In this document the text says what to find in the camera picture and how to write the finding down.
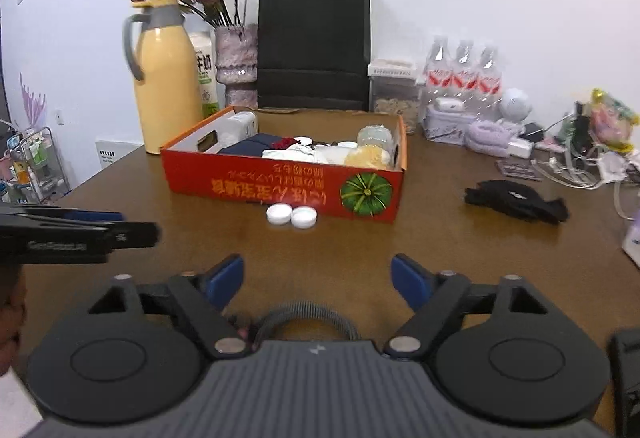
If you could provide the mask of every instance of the thermos handle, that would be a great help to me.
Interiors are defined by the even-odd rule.
[[[133,53],[133,48],[131,47],[131,31],[133,30],[133,24],[135,22],[144,23],[148,20],[149,16],[147,14],[136,14],[131,17],[127,17],[124,21],[124,30],[122,31],[124,57],[127,59],[129,69],[137,81],[143,81],[145,79],[145,74],[143,73],[142,68],[140,68],[138,61],[136,60],[136,56]]]

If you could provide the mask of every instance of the wooden table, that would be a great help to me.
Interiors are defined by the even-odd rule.
[[[103,265],[28,266],[23,351],[38,344],[64,309],[113,275],[153,282],[204,271],[233,252],[243,255],[246,278],[230,312],[259,316],[281,302],[311,299],[338,309],[377,344],[412,315],[389,278],[398,252],[430,270],[452,269],[475,282],[520,274],[600,346],[617,328],[640,325],[640,274],[620,248],[625,224],[615,213],[612,186],[587,192],[549,180],[528,182],[547,199],[565,198],[571,218],[553,227],[465,205],[466,187],[498,178],[494,158],[410,137],[393,225],[320,216],[311,230],[297,231],[268,225],[265,206],[171,193],[159,157],[136,150],[60,205],[158,222],[161,243],[117,251]],[[624,198],[623,204],[630,209],[632,201]],[[613,430],[610,393],[596,422]]]

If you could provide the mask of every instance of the coiled hose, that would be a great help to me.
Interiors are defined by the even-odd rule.
[[[311,301],[295,301],[274,308],[256,323],[254,346],[260,346],[283,324],[299,319],[323,321],[331,324],[350,341],[360,339],[356,326],[336,310]]]

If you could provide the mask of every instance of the finger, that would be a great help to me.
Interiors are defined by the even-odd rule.
[[[4,306],[0,309],[0,346],[11,339],[24,323],[22,307]]]
[[[11,306],[21,306],[24,304],[24,300],[27,297],[27,281],[24,278],[24,272],[20,272],[18,277],[18,283],[15,285],[14,290],[9,294],[9,304]]]
[[[18,345],[14,341],[9,341],[4,346],[0,346],[0,376],[9,371],[17,354]]]

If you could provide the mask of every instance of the green pumpkin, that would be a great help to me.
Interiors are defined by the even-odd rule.
[[[391,203],[393,187],[376,173],[356,174],[340,188],[344,207],[359,216],[375,216]]]

